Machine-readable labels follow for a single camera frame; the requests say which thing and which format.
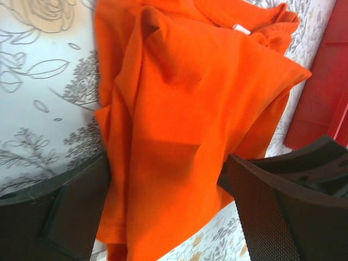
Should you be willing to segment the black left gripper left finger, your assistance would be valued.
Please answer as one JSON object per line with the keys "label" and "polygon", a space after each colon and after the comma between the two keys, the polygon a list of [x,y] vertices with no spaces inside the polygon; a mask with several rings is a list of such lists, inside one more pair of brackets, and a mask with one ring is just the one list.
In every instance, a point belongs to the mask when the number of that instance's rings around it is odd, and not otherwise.
{"label": "black left gripper left finger", "polygon": [[1,196],[1,260],[89,260],[109,184],[102,153]]}

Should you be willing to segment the orange t shirt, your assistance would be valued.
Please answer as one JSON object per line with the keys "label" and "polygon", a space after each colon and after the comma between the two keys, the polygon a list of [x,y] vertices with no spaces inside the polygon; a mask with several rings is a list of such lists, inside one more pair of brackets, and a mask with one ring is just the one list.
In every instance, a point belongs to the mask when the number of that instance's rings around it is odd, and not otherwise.
{"label": "orange t shirt", "polygon": [[310,76],[285,56],[299,23],[286,3],[97,2],[109,260],[157,260],[232,202],[218,185],[227,156],[264,157]]}

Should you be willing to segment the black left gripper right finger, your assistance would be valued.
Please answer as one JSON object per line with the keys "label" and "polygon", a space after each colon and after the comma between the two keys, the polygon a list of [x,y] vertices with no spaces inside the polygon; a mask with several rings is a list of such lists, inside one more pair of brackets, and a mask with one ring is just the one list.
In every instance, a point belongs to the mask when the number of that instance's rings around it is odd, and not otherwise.
{"label": "black left gripper right finger", "polygon": [[265,159],[230,154],[219,185],[251,260],[347,260],[347,148],[332,138]]}

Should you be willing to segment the red plastic bin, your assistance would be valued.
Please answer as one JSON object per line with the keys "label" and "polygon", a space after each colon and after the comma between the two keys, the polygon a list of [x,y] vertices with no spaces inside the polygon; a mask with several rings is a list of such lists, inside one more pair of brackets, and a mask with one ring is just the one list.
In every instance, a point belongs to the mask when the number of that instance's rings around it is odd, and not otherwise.
{"label": "red plastic bin", "polygon": [[285,136],[292,150],[323,135],[347,146],[347,1],[336,1]]}

